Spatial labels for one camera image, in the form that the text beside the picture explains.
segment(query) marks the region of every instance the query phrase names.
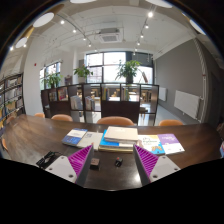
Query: potted plant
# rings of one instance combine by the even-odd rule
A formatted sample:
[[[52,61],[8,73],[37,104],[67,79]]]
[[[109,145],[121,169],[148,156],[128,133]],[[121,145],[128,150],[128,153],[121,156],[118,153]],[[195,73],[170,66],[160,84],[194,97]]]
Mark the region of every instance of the potted plant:
[[[79,83],[85,83],[86,78],[88,75],[93,75],[93,72],[90,72],[90,70],[85,67],[85,65],[83,64],[81,68],[76,68],[74,69],[74,75],[78,75],[78,81]]]
[[[141,63],[139,61],[131,60],[122,65],[120,60],[118,67],[119,72],[117,73],[115,80],[117,78],[125,77],[126,83],[133,83],[133,77],[136,77],[137,71],[141,72],[141,70],[138,69],[140,64]]]
[[[60,74],[60,72],[51,73],[51,74],[47,73],[46,78],[44,78],[42,82],[50,86],[51,89],[56,88],[58,87],[59,82],[61,81],[61,78],[63,77],[62,75],[58,76],[58,74]]]

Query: orange chair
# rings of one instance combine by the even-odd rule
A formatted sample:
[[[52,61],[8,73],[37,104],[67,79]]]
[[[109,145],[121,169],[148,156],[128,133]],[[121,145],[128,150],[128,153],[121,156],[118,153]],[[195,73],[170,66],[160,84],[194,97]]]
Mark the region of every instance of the orange chair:
[[[111,124],[111,125],[134,125],[134,123],[126,117],[104,117],[97,121],[97,124]]]
[[[10,121],[12,121],[12,120],[14,120],[14,119],[15,119],[15,118],[14,118],[13,116],[7,118],[7,120],[6,120],[6,124],[8,124]]]
[[[44,113],[36,113],[36,114],[34,114],[34,116],[45,118],[45,114]]]
[[[163,120],[159,122],[159,126],[177,126],[183,125],[183,123],[179,120]]]
[[[73,121],[71,116],[66,114],[56,114],[51,119],[60,121]]]
[[[7,147],[6,147],[6,142],[5,142],[5,139],[4,139],[4,138],[2,138],[2,146],[3,146],[3,148],[4,148],[7,152],[9,152],[8,149],[7,149]]]

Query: window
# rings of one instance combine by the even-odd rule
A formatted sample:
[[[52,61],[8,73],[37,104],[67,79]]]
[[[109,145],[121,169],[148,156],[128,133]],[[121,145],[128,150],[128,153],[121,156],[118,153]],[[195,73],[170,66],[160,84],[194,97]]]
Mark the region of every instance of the window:
[[[148,84],[153,84],[153,74],[151,67],[138,67],[141,72],[145,73],[146,79],[148,80]],[[142,73],[138,71],[136,77],[134,77],[134,83],[145,83]]]
[[[115,80],[120,61],[124,64],[129,60],[140,61],[139,69],[145,73],[148,84],[153,84],[153,62],[150,54],[138,53],[133,56],[132,52],[105,52],[89,54],[86,56],[88,69],[93,72],[93,75],[87,77],[87,83],[125,83],[125,78]],[[141,72],[133,79],[134,83],[145,83],[145,79]]]
[[[42,82],[42,80],[44,78],[46,78],[48,75],[50,75],[52,73],[56,73],[56,72],[61,72],[61,63],[60,62],[49,65],[49,66],[40,70],[40,90],[51,88],[49,85]]]

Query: ceiling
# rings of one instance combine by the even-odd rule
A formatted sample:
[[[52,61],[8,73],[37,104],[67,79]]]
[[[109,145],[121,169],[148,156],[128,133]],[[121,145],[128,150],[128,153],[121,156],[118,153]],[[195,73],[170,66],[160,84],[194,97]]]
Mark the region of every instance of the ceiling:
[[[72,48],[85,53],[114,47],[131,51],[137,47],[138,51],[153,54],[153,58],[156,59],[179,44],[196,37],[210,51],[219,67],[224,69],[222,57],[209,38],[199,34],[175,7],[171,9],[156,7],[145,0],[98,0],[85,4],[72,4],[67,0],[62,3],[64,7],[51,22],[34,29],[26,48],[14,47],[13,51],[9,51],[0,78],[3,74],[13,74],[21,69],[20,65],[24,62],[22,59],[26,57],[34,38],[44,40],[42,61],[45,61],[52,56],[52,53],[57,54]],[[150,10],[154,11],[152,18],[148,17]],[[63,25],[60,23],[62,17],[65,19]],[[146,19],[149,29],[143,28]],[[72,24],[81,32],[73,33]],[[118,28],[121,42],[116,45],[101,43],[98,34],[104,28]],[[140,38],[141,31],[144,34],[143,39]],[[87,37],[86,41],[83,41],[83,34]],[[88,47],[89,41],[92,44],[91,48]]]

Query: radiator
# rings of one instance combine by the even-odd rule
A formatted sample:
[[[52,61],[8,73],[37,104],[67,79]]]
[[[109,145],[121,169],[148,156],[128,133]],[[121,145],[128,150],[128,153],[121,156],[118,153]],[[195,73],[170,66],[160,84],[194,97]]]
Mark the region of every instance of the radiator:
[[[166,93],[167,93],[167,89],[163,88],[163,87],[159,87],[159,99],[166,101]]]
[[[174,106],[194,119],[197,119],[199,103],[199,96],[176,90]]]

